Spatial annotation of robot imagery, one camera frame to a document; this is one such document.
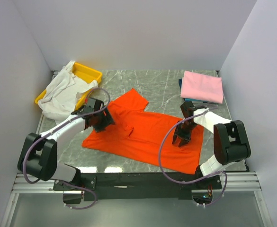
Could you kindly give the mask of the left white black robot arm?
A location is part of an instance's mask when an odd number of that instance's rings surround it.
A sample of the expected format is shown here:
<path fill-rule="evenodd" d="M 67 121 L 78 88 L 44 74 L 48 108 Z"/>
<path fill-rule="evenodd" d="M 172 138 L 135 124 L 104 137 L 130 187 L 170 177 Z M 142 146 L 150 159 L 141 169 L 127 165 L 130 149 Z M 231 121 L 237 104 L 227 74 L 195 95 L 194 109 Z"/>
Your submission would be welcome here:
<path fill-rule="evenodd" d="M 81 172 L 76 167 L 58 162 L 59 148 L 89 127 L 95 132 L 102 132 L 112 124 L 114 120 L 104 102 L 89 98 L 84 105 L 52 129 L 41 134 L 28 134 L 17 168 L 24 177 L 31 175 L 42 181 L 59 180 L 70 190 L 76 190 L 83 185 Z"/>

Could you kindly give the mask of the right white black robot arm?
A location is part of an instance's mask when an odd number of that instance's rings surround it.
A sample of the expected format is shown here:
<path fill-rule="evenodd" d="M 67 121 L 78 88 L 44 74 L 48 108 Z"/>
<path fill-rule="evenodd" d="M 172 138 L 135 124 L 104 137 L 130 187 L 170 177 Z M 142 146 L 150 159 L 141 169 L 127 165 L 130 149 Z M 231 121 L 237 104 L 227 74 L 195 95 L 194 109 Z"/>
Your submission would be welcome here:
<path fill-rule="evenodd" d="M 204 189 L 211 183 L 209 174 L 221 172 L 250 157 L 250 144 L 242 121 L 223 118 L 203 105 L 194 106 L 191 101 L 184 102 L 180 108 L 183 117 L 188 120 L 176 126 L 172 142 L 179 140 L 179 147 L 189 144 L 197 126 L 207 129 L 214 137 L 214 154 L 195 171 L 198 188 Z"/>

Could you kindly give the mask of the orange t shirt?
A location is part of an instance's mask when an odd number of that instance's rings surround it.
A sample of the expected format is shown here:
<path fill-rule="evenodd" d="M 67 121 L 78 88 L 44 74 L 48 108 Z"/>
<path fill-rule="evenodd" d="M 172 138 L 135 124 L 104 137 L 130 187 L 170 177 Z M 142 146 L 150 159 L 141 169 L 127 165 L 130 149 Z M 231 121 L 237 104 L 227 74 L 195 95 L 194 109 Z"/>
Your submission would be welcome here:
<path fill-rule="evenodd" d="M 182 147 L 172 144 L 168 130 L 179 118 L 146 112 L 148 101 L 131 89 L 108 105 L 115 121 L 102 132 L 92 133 L 83 141 L 84 148 L 134 159 L 186 174 L 194 174 L 203 143 L 204 129 L 193 131 L 192 141 Z"/>

